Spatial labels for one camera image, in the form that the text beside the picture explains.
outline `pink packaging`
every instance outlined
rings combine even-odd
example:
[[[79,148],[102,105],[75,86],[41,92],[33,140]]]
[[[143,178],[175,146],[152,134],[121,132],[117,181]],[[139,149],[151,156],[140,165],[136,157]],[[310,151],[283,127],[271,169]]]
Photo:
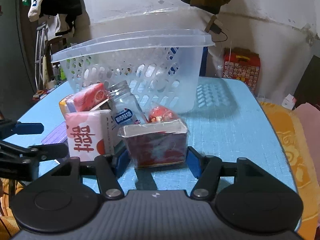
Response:
[[[114,154],[111,136],[111,110],[76,112],[65,115],[70,157],[93,161]]]
[[[187,156],[188,127],[181,119],[125,125],[118,135],[136,168],[182,163]]]
[[[69,111],[90,111],[94,106],[107,99],[107,91],[102,83],[90,85],[67,100]]]

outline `light blue tabletop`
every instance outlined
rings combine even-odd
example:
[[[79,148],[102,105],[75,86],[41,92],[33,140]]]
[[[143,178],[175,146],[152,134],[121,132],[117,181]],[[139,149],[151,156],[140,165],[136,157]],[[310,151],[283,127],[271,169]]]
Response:
[[[19,121],[41,122],[41,135],[13,135],[6,141],[19,146],[41,144],[41,140],[64,121],[59,101],[72,94],[66,82],[25,113]],[[247,86],[238,80],[199,78],[197,99],[192,111],[181,114],[190,131],[188,145],[203,155],[215,155],[225,162],[246,157],[296,190],[283,149],[268,119]],[[42,162],[39,175],[55,167],[55,161]],[[185,189],[190,194],[197,179],[185,164],[135,170],[130,164],[119,183],[129,189]],[[222,178],[219,188],[232,183]],[[95,179],[84,183],[99,192]]]

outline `jar label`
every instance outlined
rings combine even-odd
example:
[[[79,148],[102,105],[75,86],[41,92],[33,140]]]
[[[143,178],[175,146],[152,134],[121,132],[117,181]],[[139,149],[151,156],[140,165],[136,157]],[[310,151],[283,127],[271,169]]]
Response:
[[[117,124],[121,124],[122,122],[131,119],[132,116],[132,111],[128,108],[125,108],[124,110],[120,111],[118,115],[116,115],[115,120]]]

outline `orange blanket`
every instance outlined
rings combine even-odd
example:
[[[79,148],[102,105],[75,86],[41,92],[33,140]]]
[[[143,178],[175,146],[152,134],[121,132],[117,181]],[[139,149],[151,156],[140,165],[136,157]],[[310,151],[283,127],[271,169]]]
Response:
[[[294,112],[282,106],[271,103],[261,105],[284,148],[303,201],[302,224],[298,233],[305,240],[314,240],[320,188],[302,125]]]
[[[3,191],[9,192],[9,180],[1,179],[3,184]],[[23,187],[20,183],[17,184],[16,194],[22,190]],[[8,195],[4,195],[1,197],[1,208],[3,210],[4,216],[0,217],[2,222],[0,223],[0,239],[7,240],[10,239],[11,236],[19,232],[19,227],[12,215],[11,209],[9,208],[9,197]]]

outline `plastic basket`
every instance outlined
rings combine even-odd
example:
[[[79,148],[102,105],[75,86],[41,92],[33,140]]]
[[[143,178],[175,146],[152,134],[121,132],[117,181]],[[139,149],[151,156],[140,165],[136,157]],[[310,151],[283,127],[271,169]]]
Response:
[[[181,113],[193,108],[203,47],[200,30],[152,30],[93,39],[52,55],[75,92],[126,80],[142,108],[152,101]]]

